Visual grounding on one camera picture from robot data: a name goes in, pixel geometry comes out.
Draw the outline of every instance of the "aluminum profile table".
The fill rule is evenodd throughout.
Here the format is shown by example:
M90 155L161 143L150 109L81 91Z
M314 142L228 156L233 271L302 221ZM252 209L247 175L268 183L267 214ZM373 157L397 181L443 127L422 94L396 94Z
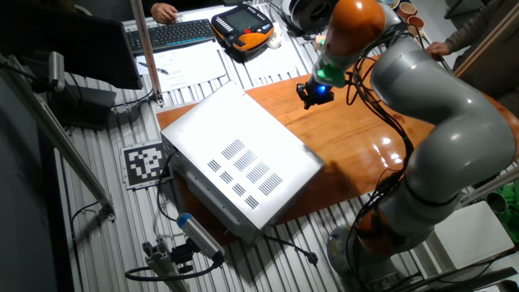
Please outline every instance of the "aluminum profile table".
M268 6L259 4L257 7L268 15ZM127 31L136 30L135 22L124 24ZM147 24L150 28L157 26L152 19L147 19ZM227 73L225 76L166 92L164 98L173 107L181 106L203 100L230 80L247 90L311 73L311 66L318 58L313 45L302 38L289 36L286 31L283 32L283 37L283 45L289 47L292 56L287 62L294 64L294 71L252 79L249 72L254 68L233 61L219 49ZM80 86L116 92L116 104L135 101L152 88L147 75L144 76L144 88L137 91L118 89L105 82L81 76L76 76L76 79ZM159 214L156 187L126 190L119 159L121 148L160 139L156 114L162 110L166 109L157 107L154 101L121 106L113 110L104 131L78 128L71 134L71 141L81 157L99 178L101 185L113 196L117 213L117 220L108 221L103 217L101 208L94 206L78 215L74 222L85 291L168 291L167 286L161 282L128 281L124 277L126 270L146 265L141 243L154 243L155 238L163 236L171 248L184 244L186 237L176 224ZM83 206L95 202L95 198L60 155L57 155L56 163L63 216L66 218L65 222L68 222L68 204L71 206L71 212L75 213ZM171 192L171 187L171 182L165 183L164 192ZM228 262L222 268L203 277L187 280L186 283L191 291L343 291L345 288L340 278L328 263L325 244L333 229L353 223L355 215L367 199L368 196L363 195L330 206L279 225L269 232L268 235L294 242L303 249L315 252L319 257L317 268L309 264L307 259L292 247L265 240L261 240L254 247L248 247L238 241L225 247ZM172 217L178 215L175 206L181 208L181 197L175 198L173 204L166 205L166 212ZM75 288L81 291L68 224L66 234ZM406 277L418 272L409 252L395 255L392 259L401 276ZM195 271L202 271L210 266L211 261L202 255L195 255L192 264ZM395 282L397 279L389 277L386 280Z

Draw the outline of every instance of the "robotic arm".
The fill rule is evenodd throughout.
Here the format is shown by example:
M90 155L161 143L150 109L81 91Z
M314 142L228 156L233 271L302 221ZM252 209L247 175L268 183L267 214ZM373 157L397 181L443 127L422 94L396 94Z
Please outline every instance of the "robotic arm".
M312 76L298 85L305 108L333 100L332 87L351 84L346 70L398 23L395 13L375 0L340 0ZM384 198L361 213L351 229L332 232L330 262L357 282L370 281L368 271L427 239L454 211L459 191L506 168L516 147L509 124L492 103L442 69L411 37L388 45L372 69L371 85L389 108L435 129Z

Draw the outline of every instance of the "black cable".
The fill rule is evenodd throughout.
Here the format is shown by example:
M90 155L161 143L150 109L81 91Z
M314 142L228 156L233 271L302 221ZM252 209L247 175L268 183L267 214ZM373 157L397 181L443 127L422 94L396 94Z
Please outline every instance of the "black cable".
M424 48L423 46L423 39L422 39L422 35L420 34L420 31L418 30L418 27L414 24L408 24L410 26L412 26L414 29L416 29L416 31L418 32L418 39L420 40L420 45L422 46L422 48Z
M364 103L364 105L377 117L379 117L382 121L387 123L393 130L397 132L397 134L402 138L405 145L405 158L403 160L403 166L401 170L398 170L397 172L391 174L389 177L382 181L378 181L377 185L375 186L375 191L373 192L371 198L361 207L360 211L358 212L358 215L355 217L354 223L350 227L351 230L348 233L345 245L345 255L346 260L348 261L348 265L350 266L350 270L352 274L354 275L355 280L360 285L361 289L370 291L366 287L366 285L363 283L361 275L358 272L358 264L360 262L360 253L355 252L355 263L356 267L352 265L351 257L350 257L350 240L352 239L352 233L357 229L358 223L360 220L372 209L378 208L378 204L380 201L390 193L390 191L398 184L398 182L401 180L405 168L407 166L407 163L409 161L411 153L414 151L414 146L411 143L409 136L405 133L404 128L401 126L401 124L390 114L388 114L385 109L379 104L379 101L375 99L375 97L372 94L372 90L368 88L364 81L367 77L367 74L371 71L372 66L367 70L365 74L362 74L362 66L367 58L369 58L367 55L376 47L380 45L385 45L386 47L389 47L393 45L395 42L400 40L402 37L409 37L410 34L406 31L405 24L396 24L384 31L384 33L377 39L376 41L373 41L371 44L369 44L357 57L353 72L350 76L350 85L349 86L355 86L357 89L357 92L354 96L354 98L349 100L349 97L346 98L346 102L348 105L353 104L355 97L359 96ZM358 242L354 242L354 245L352 248L360 248L358 245Z
M494 263L496 260L500 260L502 258L504 258L505 256L509 256L513 253L515 253L516 251L518 250L517 247L514 247L513 249L511 250L508 250L508 251L503 251L497 255L495 255L493 258L489 259L489 260L483 260L481 262L478 262L478 263L475 263L475 264L471 264L467 267L464 267L464 268L461 268L459 270L456 270L456 271L451 271L451 272L448 272L448 273L445 273L445 274L442 274L442 275L439 275L438 277L436 278L429 278L429 279L424 279L424 280L421 280L421 281L418 281L418 282L415 282L413 284L410 284L410 285L407 285L405 287L401 287L401 288L397 288L397 291L402 291L402 290L408 290L410 287L413 287L414 289L413 290L416 290L417 288L423 286L423 285L429 285L431 283L434 283L434 282L437 282L437 281L441 281L441 282L446 282L446 283L449 283L449 281L443 281L441 279L443 278L446 278L446 277L451 277L452 275L454 275L455 273L459 273L461 271L465 271L469 268L475 268L475 267L478 267L478 266L481 266L481 265L484 265L484 264L492 264ZM474 279L476 279L476 277L472 277L470 279L467 279L467 280L463 280L463 281L473 281Z
M420 276L420 272L416 272L416 273L414 273L413 275L409 275L409 276L407 276L407 277L405 277L405 278L399 280L399 281L396 282L395 284L391 285L391 287L389 287L389 288L387 289L387 291L395 290L396 288L398 288L398 287L404 285L407 281L413 279L414 277L418 277L418 276Z
M168 167L168 164L169 164L169 161L171 160L171 157L173 157L174 153L172 153L171 155L169 155L168 159L165 161L165 164L164 164L164 167L162 168L162 171L161 171L161 176L159 177L159 182L157 184L157 207L159 208L159 211L162 213L162 215L164 215L164 217L170 219L171 221L173 222L176 222L177 220L176 219L173 219L172 217L168 216L168 214L166 214L164 212L164 210L162 210L162 207L161 207L161 192L162 192L162 188L161 188L161 184L162 184L162 179L165 177L165 171L166 171L166 167Z
M81 209L79 209L76 213L74 213L74 216L72 216L72 219L71 219L71 224L74 222L74 219L81 213L81 211L85 210L86 208L92 207L95 204L99 204L99 201L88 204L88 205L82 207Z
M281 244L285 244L285 245L290 246L290 247L293 247L296 251L299 251L302 254L304 254L305 257L308 259L308 262L310 264L313 264L314 266L317 267L317 261L318 261L319 258L317 257L317 255L314 252L305 251L301 247L298 247L295 244L287 242L287 241L285 241L283 239L274 238L274 237L268 236L268 235L265 235L264 238L268 239L268 240L272 240L272 241L278 242L278 243L281 243Z
M18 70L16 68L14 68L13 66L8 65L5 62L0 62L0 68L4 68L4 69L7 69L9 71L16 72L16 73L18 73L18 74L20 74L20 75L22 75L22 76L24 76L26 78L29 78L30 80L34 81L35 83L39 83L40 85L43 85L45 88L47 88L49 90L52 89L49 84L39 80L37 77L32 76L32 75L30 75L30 74L28 74L26 72L21 71L21 70Z
M202 272L192 273L189 275L182 275L182 276L170 276L170 277L141 277L141 276L134 276L132 273L138 273L142 271L151 271L152 269L150 267L140 267L140 268L133 268L124 273L124 277L127 279L133 280L133 281L180 281L180 280L187 280L192 279L194 277L200 277L203 275L206 275L210 273L213 269L218 268L220 265L222 265L224 260L222 260L220 263L214 262L211 267L205 269Z
M116 107L119 107L119 106L123 106L123 105L128 106L128 105L134 104L134 103L136 103L136 102L137 102L137 103L140 103L144 98L147 98L147 97L152 96L152 93L153 93L153 89L150 90L150 92L148 92L148 94L146 94L145 96L143 96L143 97L141 97L141 98L138 98L138 99L136 99L136 100L134 100L134 101L125 102L125 103L118 104L118 105L112 105L112 109L113 109L113 108L116 108Z
M79 92L79 107L81 107L81 105L83 104L83 93L81 92L81 87L79 86L79 83L75 79L75 77L72 74L70 74L70 76L72 77L72 80L74 80L75 86L78 88L78 92Z
M274 22L274 15L272 15L272 1L265 0L266 3L268 3L268 16L270 16L270 20Z
M62 175L63 175L64 178L66 177L65 169L63 169L63 168L62 168ZM70 224L70 227L71 227L72 248L74 250L75 265L77 266L77 269L78 269L78 278L79 278L79 285L81 287L81 291L84 291L84 288L83 288L83 276L82 276L82 273L81 273L81 266L79 264L78 245L77 245L77 242L76 242L75 231L74 231L74 224L72 224L72 217L71 217L71 198L70 198L70 196L68 194L68 186L67 186L67 183L66 183L66 179L63 180L63 183L65 185L64 189L65 189L65 197L66 197L66 207L67 207L67 210L68 210L69 224Z
M466 279L466 280L461 280L461 281L444 281L444 280L441 280L439 279L438 282L441 282L441 283L448 283L448 284L459 284L459 283L465 283L465 282L468 282L468 281L473 281L474 279L476 279L477 277L483 275L489 268L492 264L494 264L496 259L493 259L490 263L487 264L487 266L483 269L483 271L479 272L476 276L474 277L471 277L470 279Z

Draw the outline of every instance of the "orange controller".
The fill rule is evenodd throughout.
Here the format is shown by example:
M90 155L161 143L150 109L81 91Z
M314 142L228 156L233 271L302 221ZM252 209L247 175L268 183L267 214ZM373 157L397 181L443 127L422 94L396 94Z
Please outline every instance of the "orange controller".
M259 48L274 32L272 21L248 5L238 5L230 11L214 15L211 26L228 47L239 51Z

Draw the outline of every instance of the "wooden board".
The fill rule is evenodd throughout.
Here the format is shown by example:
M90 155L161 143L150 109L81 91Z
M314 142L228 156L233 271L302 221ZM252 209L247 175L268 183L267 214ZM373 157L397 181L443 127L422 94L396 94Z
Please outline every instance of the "wooden board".
M402 167L401 160L405 155L400 136L360 99L351 106L345 103L346 88L333 90L335 101L305 110L295 89L296 84L307 82L309 77L301 76L247 91L326 161L324 169L301 191L295 206L283 216L280 224L372 191L384 170L399 170ZM350 97L354 94L352 87ZM159 113L157 119L161 129L194 106ZM403 117L390 109L388 112L405 128L414 145L420 143L433 128L428 123ZM214 227L210 229L213 229L211 233L217 240L228 242L229 238L221 237L219 229L222 227L215 225L218 220L185 185L181 188L187 211L203 225Z

